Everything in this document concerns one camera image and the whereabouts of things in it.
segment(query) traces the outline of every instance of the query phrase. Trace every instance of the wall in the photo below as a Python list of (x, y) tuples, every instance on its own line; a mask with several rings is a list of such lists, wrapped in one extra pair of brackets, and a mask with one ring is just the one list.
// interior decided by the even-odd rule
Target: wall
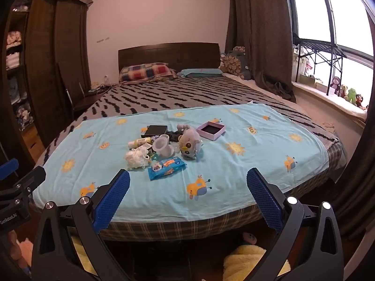
[(93, 1), (87, 12), (91, 82), (103, 83), (105, 75), (109, 82), (118, 81), (118, 50), (123, 48), (213, 42), (224, 51), (229, 0)]
[(335, 130), (348, 153), (347, 160), (349, 161), (361, 138), (363, 129), (345, 116), (343, 112), (337, 111), (315, 96), (296, 87), (293, 87), (293, 92), (296, 96), (296, 103), (305, 109), (316, 123), (332, 122), (334, 124)]

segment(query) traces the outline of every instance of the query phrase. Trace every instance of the headboard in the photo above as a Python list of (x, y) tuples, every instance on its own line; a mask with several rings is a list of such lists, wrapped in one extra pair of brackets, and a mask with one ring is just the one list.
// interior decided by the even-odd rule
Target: headboard
[(184, 68), (218, 68), (220, 49), (217, 43), (177, 42), (119, 50), (119, 71), (130, 65), (154, 62), (168, 63), (177, 73)]

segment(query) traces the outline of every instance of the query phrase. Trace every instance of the metal screw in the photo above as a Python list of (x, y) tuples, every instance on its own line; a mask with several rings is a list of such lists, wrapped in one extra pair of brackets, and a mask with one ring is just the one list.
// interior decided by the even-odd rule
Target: metal screw
[(51, 209), (53, 207), (53, 202), (48, 202), (45, 207)]
[(328, 203), (328, 202), (323, 202), (323, 207), (326, 208), (326, 209), (331, 209), (331, 204)]
[(84, 197), (79, 199), (79, 203), (82, 204), (82, 205), (86, 205), (89, 201), (90, 201), (90, 199), (87, 196), (84, 196)]
[(297, 204), (297, 199), (294, 197), (294, 196), (288, 196), (288, 198), (286, 199), (288, 201), (289, 204)]

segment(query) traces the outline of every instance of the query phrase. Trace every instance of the green toy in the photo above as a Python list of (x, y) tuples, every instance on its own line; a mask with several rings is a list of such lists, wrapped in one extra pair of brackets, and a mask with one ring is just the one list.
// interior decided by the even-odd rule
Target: green toy
[(352, 103), (353, 105), (356, 105), (356, 95), (357, 95), (357, 92), (355, 91), (355, 89), (351, 88), (349, 89), (347, 98), (345, 99), (348, 102)]

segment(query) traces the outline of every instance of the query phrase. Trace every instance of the mattress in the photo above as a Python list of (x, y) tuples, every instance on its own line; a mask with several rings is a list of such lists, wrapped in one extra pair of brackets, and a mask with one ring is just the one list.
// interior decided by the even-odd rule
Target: mattress
[[(237, 105), (253, 103), (265, 104), (284, 115), (318, 138), (327, 151), (329, 167), (320, 174), (288, 190), (286, 194), (301, 197), (327, 179), (330, 171), (337, 166), (341, 156), (341, 144), (337, 137), (314, 124), (312, 120), (276, 99), (265, 96), (239, 82), (228, 78), (178, 78), (142, 85), (117, 86), (105, 94), (77, 121), (56, 137), (38, 161), (44, 165), (55, 148), (73, 132), (82, 121), (109, 116), (131, 115), (147, 111), (185, 109), (212, 105)], [(179, 240), (195, 239), (218, 234), (241, 227), (261, 218), (256, 205), (226, 212), (216, 217), (195, 221), (173, 222), (111, 222), (108, 229), (101, 232), (109, 240)]]

